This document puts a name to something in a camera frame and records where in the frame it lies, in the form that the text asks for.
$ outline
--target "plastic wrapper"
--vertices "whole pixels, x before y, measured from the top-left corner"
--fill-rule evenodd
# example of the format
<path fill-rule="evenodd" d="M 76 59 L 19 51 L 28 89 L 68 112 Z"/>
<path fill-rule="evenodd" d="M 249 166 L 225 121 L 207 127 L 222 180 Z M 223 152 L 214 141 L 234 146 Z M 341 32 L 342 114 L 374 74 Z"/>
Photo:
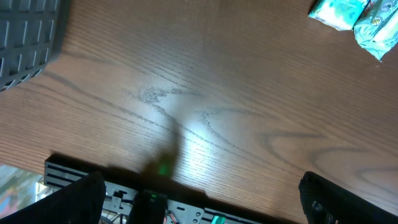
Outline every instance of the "plastic wrapper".
<path fill-rule="evenodd" d="M 351 30 L 369 0 L 319 0 L 310 14 L 337 30 Z"/>
<path fill-rule="evenodd" d="M 358 44 L 381 60 L 398 42 L 398 0 L 372 0 L 354 26 Z"/>

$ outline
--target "candy wrapper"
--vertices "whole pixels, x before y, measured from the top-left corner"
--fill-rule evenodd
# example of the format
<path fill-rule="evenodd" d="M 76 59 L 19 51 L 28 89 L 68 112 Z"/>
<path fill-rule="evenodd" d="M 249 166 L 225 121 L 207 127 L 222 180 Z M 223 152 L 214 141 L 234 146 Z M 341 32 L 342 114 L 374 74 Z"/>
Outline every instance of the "candy wrapper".
<path fill-rule="evenodd" d="M 369 0 L 319 0 L 310 14 L 337 30 L 351 30 Z"/>
<path fill-rule="evenodd" d="M 354 26 L 358 44 L 381 60 L 398 42 L 398 0 L 372 0 Z"/>

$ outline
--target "teal wrapper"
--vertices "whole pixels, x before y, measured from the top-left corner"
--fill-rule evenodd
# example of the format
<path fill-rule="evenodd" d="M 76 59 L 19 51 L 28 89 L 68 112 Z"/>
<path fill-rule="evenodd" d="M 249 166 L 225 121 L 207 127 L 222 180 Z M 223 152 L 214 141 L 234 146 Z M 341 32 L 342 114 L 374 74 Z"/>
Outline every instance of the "teal wrapper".
<path fill-rule="evenodd" d="M 398 42 L 398 0 L 372 0 L 354 26 L 358 44 L 381 60 Z"/>
<path fill-rule="evenodd" d="M 319 0 L 309 17 L 337 30 L 351 30 L 369 0 Z"/>

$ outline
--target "wooden table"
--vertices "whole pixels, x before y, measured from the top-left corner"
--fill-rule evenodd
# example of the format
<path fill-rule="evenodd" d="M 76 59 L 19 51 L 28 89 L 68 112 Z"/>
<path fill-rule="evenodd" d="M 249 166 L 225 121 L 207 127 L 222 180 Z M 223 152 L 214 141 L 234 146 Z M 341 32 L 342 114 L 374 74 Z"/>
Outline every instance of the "wooden table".
<path fill-rule="evenodd" d="M 73 1 L 60 59 L 0 94 L 0 162 L 139 171 L 177 122 L 175 180 L 211 197 L 305 223 L 312 170 L 398 215 L 398 50 L 378 62 L 311 5 Z"/>

